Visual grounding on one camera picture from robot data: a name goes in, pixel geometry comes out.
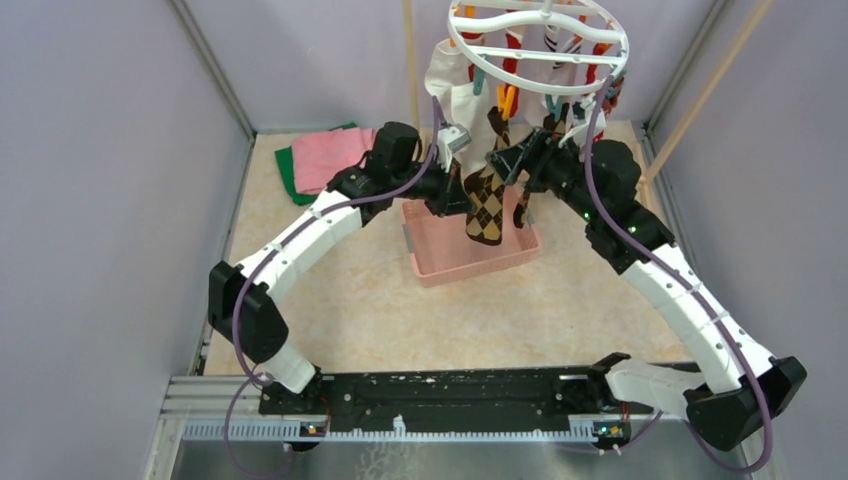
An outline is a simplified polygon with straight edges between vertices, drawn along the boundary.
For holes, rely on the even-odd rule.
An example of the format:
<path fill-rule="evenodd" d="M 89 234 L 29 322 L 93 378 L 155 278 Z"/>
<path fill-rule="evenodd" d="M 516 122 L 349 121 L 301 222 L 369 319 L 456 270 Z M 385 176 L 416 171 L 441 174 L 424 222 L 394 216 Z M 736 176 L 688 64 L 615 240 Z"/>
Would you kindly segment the brown argyle sock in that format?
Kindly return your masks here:
<path fill-rule="evenodd" d="M 508 147 L 509 122 L 502 110 L 493 106 L 487 119 L 495 137 L 492 148 L 484 155 L 483 166 L 463 181 L 475 210 L 466 216 L 465 232 L 469 239 L 487 246 L 500 245 L 503 239 L 504 195 L 506 186 L 490 164 L 490 154 Z"/>
<path fill-rule="evenodd" d="M 558 140 L 562 137 L 568 130 L 568 112 L 570 109 L 570 105 L 568 103 L 564 104 L 561 107 L 559 113 L 549 112 L 542 121 L 542 128 L 544 130 L 550 131 L 552 133 L 552 137 Z M 528 223 L 529 218 L 529 203 L 530 198 L 533 194 L 533 191 L 528 189 L 529 183 L 526 183 L 524 188 L 522 189 L 521 196 L 518 198 L 518 202 L 515 206 L 513 212 L 513 225 L 517 229 L 522 229 Z"/>

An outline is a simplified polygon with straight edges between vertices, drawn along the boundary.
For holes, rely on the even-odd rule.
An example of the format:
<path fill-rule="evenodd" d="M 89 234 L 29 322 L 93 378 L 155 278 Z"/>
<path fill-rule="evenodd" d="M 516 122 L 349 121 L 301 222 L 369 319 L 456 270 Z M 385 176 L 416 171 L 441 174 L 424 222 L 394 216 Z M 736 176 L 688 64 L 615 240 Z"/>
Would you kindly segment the white sock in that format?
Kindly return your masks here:
<path fill-rule="evenodd" d="M 424 74 L 427 93 L 438 98 L 445 119 L 465 127 L 471 143 L 458 154 L 464 176 L 485 167 L 485 156 L 495 144 L 496 135 L 488 120 L 494 106 L 490 89 L 484 81 L 480 94 L 475 94 L 472 79 L 475 65 L 470 63 L 450 39 L 436 44 Z"/>

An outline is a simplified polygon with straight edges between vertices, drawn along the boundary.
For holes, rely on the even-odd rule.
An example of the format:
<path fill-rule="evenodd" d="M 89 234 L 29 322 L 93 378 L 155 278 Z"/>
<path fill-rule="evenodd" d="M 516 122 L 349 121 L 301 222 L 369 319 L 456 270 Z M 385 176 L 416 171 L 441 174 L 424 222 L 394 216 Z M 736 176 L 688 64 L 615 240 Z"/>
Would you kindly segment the red christmas sock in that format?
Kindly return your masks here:
<path fill-rule="evenodd" d="M 611 44 L 596 43 L 594 45 L 593 49 L 592 49 L 592 54 L 593 55 L 604 55 L 610 49 L 610 47 L 611 47 Z M 587 71 L 586 71 L 586 82 L 587 83 L 593 83 L 596 80 L 597 68 L 598 68 L 598 66 L 594 65 L 594 64 L 589 65 L 587 67 Z M 616 76 L 612 80 L 610 86 L 605 90 L 603 102 L 602 102 L 602 110 L 603 110 L 603 113 L 606 116 L 608 116 L 618 104 L 620 91 L 621 91 L 622 85 L 624 83 L 625 76 L 626 76 L 626 71 L 623 70 L 618 76 Z"/>

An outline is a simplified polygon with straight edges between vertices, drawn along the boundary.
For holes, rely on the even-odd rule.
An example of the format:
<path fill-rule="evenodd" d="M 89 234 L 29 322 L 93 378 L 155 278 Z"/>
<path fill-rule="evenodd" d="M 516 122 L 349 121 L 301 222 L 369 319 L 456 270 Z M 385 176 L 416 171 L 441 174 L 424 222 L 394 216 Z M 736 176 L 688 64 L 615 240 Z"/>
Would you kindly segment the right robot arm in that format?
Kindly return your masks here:
<path fill-rule="evenodd" d="M 769 437 L 806 380 L 795 357 L 776 357 L 748 335 L 692 271 L 670 230 L 637 201 L 640 168 L 628 146 L 602 139 L 583 161 L 571 141 L 537 129 L 488 154 L 506 184 L 519 177 L 581 215 L 592 249 L 638 290 L 696 363 L 693 372 L 612 354 L 594 367 L 589 404 L 612 412 L 638 403 L 685 419 L 698 439 L 728 451 L 754 433 Z"/>

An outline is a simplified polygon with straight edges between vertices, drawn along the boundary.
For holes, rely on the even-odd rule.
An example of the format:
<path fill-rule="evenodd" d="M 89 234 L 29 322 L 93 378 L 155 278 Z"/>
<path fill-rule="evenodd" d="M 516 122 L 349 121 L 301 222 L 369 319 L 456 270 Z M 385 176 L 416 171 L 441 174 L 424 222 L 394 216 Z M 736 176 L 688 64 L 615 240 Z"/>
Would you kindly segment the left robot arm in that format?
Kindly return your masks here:
<path fill-rule="evenodd" d="M 465 127 L 442 122 L 423 149 L 414 127 L 387 122 L 373 146 L 336 173 L 292 225 L 236 264 L 221 261 L 211 269 L 209 325 L 231 343 L 251 381 L 282 385 L 283 401 L 297 413 L 317 407 L 318 369 L 290 342 L 279 303 L 324 254 L 397 198 L 421 200 L 438 217 L 471 212 L 455 158 L 470 142 Z"/>

